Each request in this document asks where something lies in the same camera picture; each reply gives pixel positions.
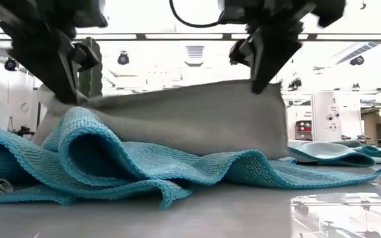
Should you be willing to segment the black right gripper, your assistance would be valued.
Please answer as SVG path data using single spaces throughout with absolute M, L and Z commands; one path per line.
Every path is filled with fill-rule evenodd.
M 284 64 L 302 47 L 299 22 L 313 11 L 313 0 L 222 0 L 222 24 L 246 24 L 253 32 L 248 38 L 251 90 L 261 94 Z M 258 63 L 257 44 L 260 26 L 262 52 Z

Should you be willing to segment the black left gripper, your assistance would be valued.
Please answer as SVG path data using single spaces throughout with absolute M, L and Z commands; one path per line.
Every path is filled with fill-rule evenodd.
M 16 16 L 0 13 L 0 28 L 11 37 L 10 56 L 36 76 L 56 98 L 76 104 L 76 79 L 71 43 L 75 28 L 67 13 Z

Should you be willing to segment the grey microfiber towel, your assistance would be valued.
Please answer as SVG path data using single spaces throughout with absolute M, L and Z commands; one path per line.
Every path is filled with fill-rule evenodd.
M 256 95 L 249 80 L 220 81 L 88 99 L 123 141 L 156 143 L 195 155 L 257 149 L 268 159 L 287 155 L 286 106 L 279 83 Z

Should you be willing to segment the light blue microfiber towel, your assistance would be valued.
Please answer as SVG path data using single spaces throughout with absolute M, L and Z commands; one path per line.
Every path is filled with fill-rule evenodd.
M 371 167 L 381 164 L 381 147 L 357 140 L 288 142 L 288 154 L 299 164 Z

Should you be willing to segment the teal microfiber towel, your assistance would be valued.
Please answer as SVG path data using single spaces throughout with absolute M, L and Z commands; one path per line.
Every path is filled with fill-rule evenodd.
M 78 198 L 118 200 L 160 191 L 162 207 L 186 198 L 200 185 L 227 180 L 285 189 L 361 184 L 379 177 L 311 169 L 260 151 L 197 156 L 162 145 L 123 142 L 90 110 L 66 112 L 41 145 L 0 128 L 0 203 Z

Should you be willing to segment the white pillar cabinet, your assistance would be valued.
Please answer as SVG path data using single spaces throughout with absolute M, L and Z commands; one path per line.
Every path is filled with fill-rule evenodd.
M 314 141 L 341 139 L 340 111 L 333 91 L 312 94 L 312 133 Z

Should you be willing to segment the red storage shelf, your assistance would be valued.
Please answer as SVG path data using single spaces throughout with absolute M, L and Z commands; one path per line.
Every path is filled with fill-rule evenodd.
M 295 125 L 295 139 L 312 141 L 312 121 L 311 120 L 299 120 Z

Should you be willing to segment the long LED light bar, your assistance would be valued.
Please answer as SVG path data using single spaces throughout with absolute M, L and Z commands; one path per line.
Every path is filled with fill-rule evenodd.
M 78 34 L 75 39 L 91 37 L 100 41 L 233 41 L 247 38 L 244 33 L 92 33 Z M 381 42 L 381 34 L 325 34 L 302 33 L 298 36 L 301 42 Z

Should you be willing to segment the light wooden cabinet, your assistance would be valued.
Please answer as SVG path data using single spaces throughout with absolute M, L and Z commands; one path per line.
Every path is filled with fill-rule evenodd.
M 381 110 L 367 108 L 361 111 L 364 122 L 364 134 L 369 137 L 367 144 L 378 145 L 381 140 Z

